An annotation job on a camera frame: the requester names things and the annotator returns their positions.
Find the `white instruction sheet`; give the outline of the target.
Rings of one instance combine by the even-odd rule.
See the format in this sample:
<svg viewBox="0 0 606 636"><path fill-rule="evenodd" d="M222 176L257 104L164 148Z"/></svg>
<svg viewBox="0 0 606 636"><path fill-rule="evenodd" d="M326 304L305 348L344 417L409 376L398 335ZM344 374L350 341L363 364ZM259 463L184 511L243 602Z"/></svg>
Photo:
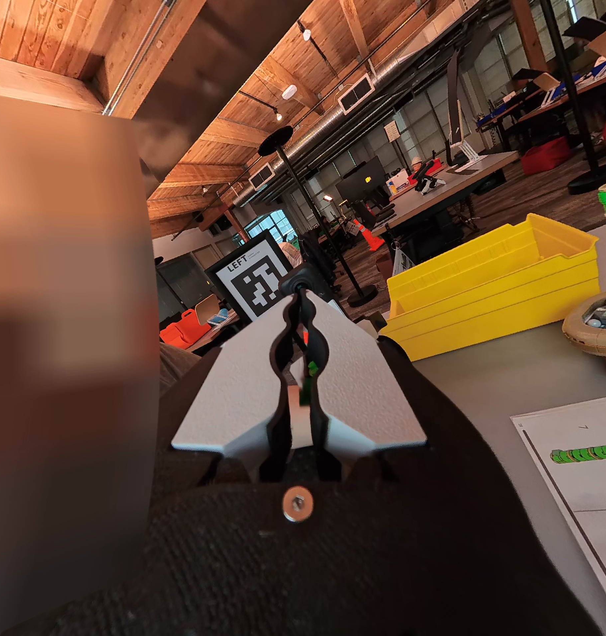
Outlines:
<svg viewBox="0 0 606 636"><path fill-rule="evenodd" d="M511 420L606 591L606 397Z"/></svg>

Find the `yellow plastic bin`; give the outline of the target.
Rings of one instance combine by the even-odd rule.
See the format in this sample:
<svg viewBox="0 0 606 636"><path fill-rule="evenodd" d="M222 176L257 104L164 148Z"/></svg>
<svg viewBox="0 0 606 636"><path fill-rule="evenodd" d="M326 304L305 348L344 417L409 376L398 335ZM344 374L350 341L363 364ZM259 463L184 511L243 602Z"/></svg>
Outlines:
<svg viewBox="0 0 606 636"><path fill-rule="evenodd" d="M411 361L562 321L600 291L599 238L529 214L388 279L381 335Z"/></svg>

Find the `black framed marker sign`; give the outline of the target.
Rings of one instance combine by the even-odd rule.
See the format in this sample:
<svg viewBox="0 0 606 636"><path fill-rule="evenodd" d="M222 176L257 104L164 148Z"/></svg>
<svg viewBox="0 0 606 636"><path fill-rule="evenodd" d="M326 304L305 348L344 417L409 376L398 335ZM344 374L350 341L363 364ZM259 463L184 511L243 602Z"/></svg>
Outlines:
<svg viewBox="0 0 606 636"><path fill-rule="evenodd" d="M283 295L280 282L292 266L268 230L206 269L216 290L244 321L256 321Z"/></svg>

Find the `green toy brick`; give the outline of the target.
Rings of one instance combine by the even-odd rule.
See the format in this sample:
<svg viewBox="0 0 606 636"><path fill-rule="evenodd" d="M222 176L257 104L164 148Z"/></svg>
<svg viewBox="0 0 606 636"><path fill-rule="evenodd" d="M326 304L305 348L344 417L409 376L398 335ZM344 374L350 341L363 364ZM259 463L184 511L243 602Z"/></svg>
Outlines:
<svg viewBox="0 0 606 636"><path fill-rule="evenodd" d="M315 362L309 362L307 365L307 371L304 372L302 378L302 385L299 390L299 405L309 406L311 403L312 383L313 379L318 372L318 367Z"/></svg>

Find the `tan toy pot base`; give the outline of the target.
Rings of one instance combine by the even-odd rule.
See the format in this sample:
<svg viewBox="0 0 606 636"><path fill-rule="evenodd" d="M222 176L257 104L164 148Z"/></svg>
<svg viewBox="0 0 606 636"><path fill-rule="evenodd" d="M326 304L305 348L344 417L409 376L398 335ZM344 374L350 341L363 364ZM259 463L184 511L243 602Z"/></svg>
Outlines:
<svg viewBox="0 0 606 636"><path fill-rule="evenodd" d="M606 365L606 292L581 302L564 319L562 332L582 352Z"/></svg>

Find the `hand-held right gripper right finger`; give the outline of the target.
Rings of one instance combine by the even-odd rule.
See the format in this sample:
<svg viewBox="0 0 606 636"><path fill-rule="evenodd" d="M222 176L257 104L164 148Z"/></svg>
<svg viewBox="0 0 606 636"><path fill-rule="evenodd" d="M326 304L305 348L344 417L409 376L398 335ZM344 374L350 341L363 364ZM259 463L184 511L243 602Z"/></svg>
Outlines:
<svg viewBox="0 0 606 636"><path fill-rule="evenodd" d="M302 290L313 445L322 478L343 480L362 458L426 447L427 436L367 319L352 322L335 305Z"/></svg>

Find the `black monitor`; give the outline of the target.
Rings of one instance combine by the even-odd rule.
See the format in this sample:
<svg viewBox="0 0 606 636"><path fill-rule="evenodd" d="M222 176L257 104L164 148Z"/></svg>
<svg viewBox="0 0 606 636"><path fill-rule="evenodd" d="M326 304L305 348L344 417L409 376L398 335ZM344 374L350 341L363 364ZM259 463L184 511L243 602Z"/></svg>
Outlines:
<svg viewBox="0 0 606 636"><path fill-rule="evenodd" d="M377 155L360 163L336 184L341 201L349 204L358 201L372 202L381 209L386 207L391 196L386 185L386 175Z"/></svg>

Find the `orange chair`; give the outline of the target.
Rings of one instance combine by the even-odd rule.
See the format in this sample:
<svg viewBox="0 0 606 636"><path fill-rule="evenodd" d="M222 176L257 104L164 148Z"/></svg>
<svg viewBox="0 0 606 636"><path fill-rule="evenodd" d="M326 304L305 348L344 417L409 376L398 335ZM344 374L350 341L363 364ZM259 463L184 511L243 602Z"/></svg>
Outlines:
<svg viewBox="0 0 606 636"><path fill-rule="evenodd" d="M212 326L200 323L195 309L191 308L181 314L178 322L173 322L160 331L159 337L164 344L187 350L211 331Z"/></svg>

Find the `red bean bag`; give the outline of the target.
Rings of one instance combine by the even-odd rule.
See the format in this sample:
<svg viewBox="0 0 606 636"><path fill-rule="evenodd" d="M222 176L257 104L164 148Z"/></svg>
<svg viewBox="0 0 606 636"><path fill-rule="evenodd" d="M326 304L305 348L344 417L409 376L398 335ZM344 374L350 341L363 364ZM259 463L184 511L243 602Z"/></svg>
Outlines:
<svg viewBox="0 0 606 636"><path fill-rule="evenodd" d="M521 157L521 167L525 176L551 171L573 156L566 136L552 139L541 146L534 146Z"/></svg>

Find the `silver air duct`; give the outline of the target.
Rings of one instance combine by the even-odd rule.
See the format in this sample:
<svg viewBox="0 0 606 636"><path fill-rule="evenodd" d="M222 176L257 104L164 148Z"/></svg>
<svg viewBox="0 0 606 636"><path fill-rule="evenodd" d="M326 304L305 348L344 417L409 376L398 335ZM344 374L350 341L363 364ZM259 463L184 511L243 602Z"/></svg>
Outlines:
<svg viewBox="0 0 606 636"><path fill-rule="evenodd" d="M295 167L299 161L305 160L310 153L314 152L315 148L343 130L354 131L356 120L360 116L377 113L390 106L392 89L398 84L398 78L402 77L407 70L416 69L420 56L426 51L427 48L424 47L410 52L409 46L406 46L390 61L383 64L378 69L376 78L372 80L374 91L361 100L350 113L344 113L340 105L332 107L302 137L284 150L290 164Z"/></svg>

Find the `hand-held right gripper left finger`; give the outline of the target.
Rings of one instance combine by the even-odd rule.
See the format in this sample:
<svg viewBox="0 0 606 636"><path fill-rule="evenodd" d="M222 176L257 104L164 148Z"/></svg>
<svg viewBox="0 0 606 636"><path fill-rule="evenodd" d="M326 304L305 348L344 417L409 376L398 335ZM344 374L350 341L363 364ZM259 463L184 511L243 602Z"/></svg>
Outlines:
<svg viewBox="0 0 606 636"><path fill-rule="evenodd" d="M281 481L291 451L288 384L300 298L279 300L212 350L212 365L172 438L179 451L239 461L253 479Z"/></svg>

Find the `orange traffic cone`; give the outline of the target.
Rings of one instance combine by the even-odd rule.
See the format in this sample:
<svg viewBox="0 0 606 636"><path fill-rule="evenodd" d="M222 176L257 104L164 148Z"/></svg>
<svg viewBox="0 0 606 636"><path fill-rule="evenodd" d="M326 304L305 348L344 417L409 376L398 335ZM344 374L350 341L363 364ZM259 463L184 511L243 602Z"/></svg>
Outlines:
<svg viewBox="0 0 606 636"><path fill-rule="evenodd" d="M362 234L364 240L369 245L369 250L371 252L375 252L385 245L384 239L373 236L371 231L357 219L354 220L354 224L357 226L358 231Z"/></svg>

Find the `black floor lamp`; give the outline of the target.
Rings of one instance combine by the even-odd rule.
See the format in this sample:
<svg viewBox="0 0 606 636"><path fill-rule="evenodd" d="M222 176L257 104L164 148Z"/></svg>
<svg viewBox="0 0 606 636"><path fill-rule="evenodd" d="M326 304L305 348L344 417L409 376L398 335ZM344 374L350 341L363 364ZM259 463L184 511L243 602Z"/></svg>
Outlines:
<svg viewBox="0 0 606 636"><path fill-rule="evenodd" d="M276 153L281 158L283 165L286 167L290 176L292 177L292 179L294 180L294 182L296 183L296 185L302 192L302 195L304 196L305 201L307 202L308 206L313 212L318 224L322 226L323 219L320 214L320 211L318 211L316 204L313 202L312 198L307 192L306 187L304 186L302 181L299 179L295 169L293 168L293 165L291 164L290 160L286 156L286 153L284 152L284 149L283 149L283 144L287 143L291 139L292 135L293 135L292 126L285 125L283 127L280 127L278 130L271 133L263 141L263 143L259 146L258 154L261 157L267 157L268 155ZM332 239L330 235L330 230L325 229L324 231L325 231L327 242L330 244L331 248L336 253L337 258L339 259L345 273L349 277L349 280L351 281L355 289L354 293L348 296L347 304L351 308L358 308L368 304L368 302L373 300L378 295L378 289L375 287L375 285L372 285L372 284L365 285L364 287L361 287L359 285L350 267L348 266L347 261L343 257L343 254L341 253L339 248L336 246L334 240Z"/></svg>

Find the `grey table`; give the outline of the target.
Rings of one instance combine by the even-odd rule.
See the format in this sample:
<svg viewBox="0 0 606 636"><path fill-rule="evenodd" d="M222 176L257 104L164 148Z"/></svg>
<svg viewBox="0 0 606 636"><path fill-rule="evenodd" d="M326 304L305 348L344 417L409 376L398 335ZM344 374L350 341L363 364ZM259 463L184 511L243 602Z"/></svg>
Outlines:
<svg viewBox="0 0 606 636"><path fill-rule="evenodd" d="M444 181L444 185L436 187L426 195L422 195L414 189L398 195L394 199L394 215L385 221L379 222L371 231L373 236L383 235L387 225L390 228L394 228L423 212L434 209L441 203L458 195L458 193L463 193L466 196L475 188L477 182L493 172L516 162L519 158L520 155L517 151L480 155L478 162L473 165L466 164L463 166L463 170L471 171L470 174L441 171L438 177Z"/></svg>

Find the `black pole stand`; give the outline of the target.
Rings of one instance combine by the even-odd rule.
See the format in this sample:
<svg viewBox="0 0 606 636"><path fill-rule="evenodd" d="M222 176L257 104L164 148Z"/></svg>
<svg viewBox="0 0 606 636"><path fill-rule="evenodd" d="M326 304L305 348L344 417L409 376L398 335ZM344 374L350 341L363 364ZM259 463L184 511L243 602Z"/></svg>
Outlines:
<svg viewBox="0 0 606 636"><path fill-rule="evenodd" d="M569 68L568 59L562 43L562 36L559 32L557 20L552 9L552 3L551 1L540 1L540 5L542 7L549 36L553 43L555 59L558 63L558 67L566 87L569 106L575 117L579 137L585 153L586 163L589 167L588 171L569 181L567 185L569 195L581 195L595 191L602 185L606 184L606 164L599 166L595 155L590 131L579 103L577 88L573 80L572 72Z"/></svg>

